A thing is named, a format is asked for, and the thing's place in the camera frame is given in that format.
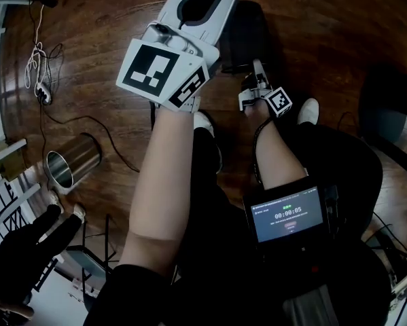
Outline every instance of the power plug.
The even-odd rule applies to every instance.
[[[44,105],[49,105],[52,102],[51,94],[43,82],[37,84],[37,95],[40,96]]]

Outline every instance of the white shoe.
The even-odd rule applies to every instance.
[[[194,113],[194,129],[196,128],[204,128],[208,130],[212,137],[215,138],[214,127],[212,126],[211,121],[209,118],[202,112],[195,112]]]
[[[82,222],[86,220],[86,211],[78,203],[73,206],[73,214],[78,216]]]
[[[50,199],[50,204],[59,206],[60,210],[61,210],[61,213],[63,214],[65,209],[64,209],[64,207],[62,206],[62,204],[60,202],[60,197],[58,197],[58,194],[53,189],[51,189],[49,191],[49,199]]]
[[[317,99],[307,99],[303,106],[301,106],[300,113],[297,117],[297,124],[310,122],[311,124],[318,123],[319,117],[319,103]]]
[[[209,120],[208,116],[206,116],[203,112],[197,111],[194,113],[194,129],[197,128],[204,128],[208,132],[211,133],[212,137],[215,139],[215,132],[214,132],[214,127]],[[219,155],[219,167],[217,170],[217,174],[222,171],[223,168],[223,155],[222,151],[219,149],[218,145],[218,155]]]

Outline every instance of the cylindrical metal bin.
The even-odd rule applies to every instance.
[[[101,163],[101,158],[102,151],[97,141],[82,133],[56,151],[50,151],[46,164],[55,182],[70,188]]]

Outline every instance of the person's hand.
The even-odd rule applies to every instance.
[[[268,105],[263,99],[258,99],[254,105],[246,106],[244,112],[253,130],[258,129],[270,117]]]
[[[2,301],[0,300],[0,309],[1,309],[3,312],[8,312],[8,311],[10,311],[11,307],[12,307],[12,306],[11,306],[10,304],[4,303],[4,302],[2,302]]]

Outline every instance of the black pants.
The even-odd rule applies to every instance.
[[[285,132],[283,138],[310,175],[338,186],[338,208],[347,220],[341,231],[344,240],[335,244],[334,253],[329,255],[332,273],[326,283],[341,325],[357,320],[359,314],[353,314],[351,306],[364,289],[374,295],[361,304],[364,320],[381,325],[389,305],[389,281],[379,259],[360,240],[381,188],[379,159],[359,139],[325,126],[301,124]],[[193,311],[209,320],[215,315],[217,320],[227,317],[229,323],[284,324],[280,307],[283,296],[277,294],[277,280],[283,277],[253,264],[256,257],[245,212],[232,206],[217,186],[217,167],[212,136],[204,128],[196,129],[190,218],[178,263],[183,278],[172,288],[172,300],[179,301],[188,312],[179,316],[181,320],[175,315],[171,324],[186,325]],[[199,306],[204,310],[208,303],[210,314],[198,310]]]
[[[75,215],[38,243],[59,215],[60,208],[50,205],[32,224],[4,237],[0,244],[0,299],[8,303],[22,303],[50,260],[71,242],[82,223]]]

